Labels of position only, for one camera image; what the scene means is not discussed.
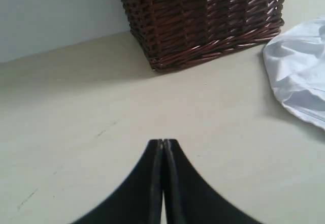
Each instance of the brown wicker basket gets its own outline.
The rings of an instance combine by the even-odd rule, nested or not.
[[[122,0],[157,71],[188,68],[272,39],[284,0]]]

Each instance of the white cloth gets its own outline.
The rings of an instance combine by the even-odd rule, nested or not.
[[[277,100],[293,115],[325,130],[325,17],[275,37],[263,55]]]

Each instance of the wall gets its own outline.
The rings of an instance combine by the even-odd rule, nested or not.
[[[0,62],[126,30],[120,0],[0,0]]]

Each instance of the black object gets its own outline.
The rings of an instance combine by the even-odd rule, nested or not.
[[[74,224],[258,224],[216,193],[177,140],[151,140],[124,183]]]

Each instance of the woven basket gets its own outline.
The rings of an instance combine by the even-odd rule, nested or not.
[[[284,0],[122,0],[151,67],[173,71],[272,39]]]

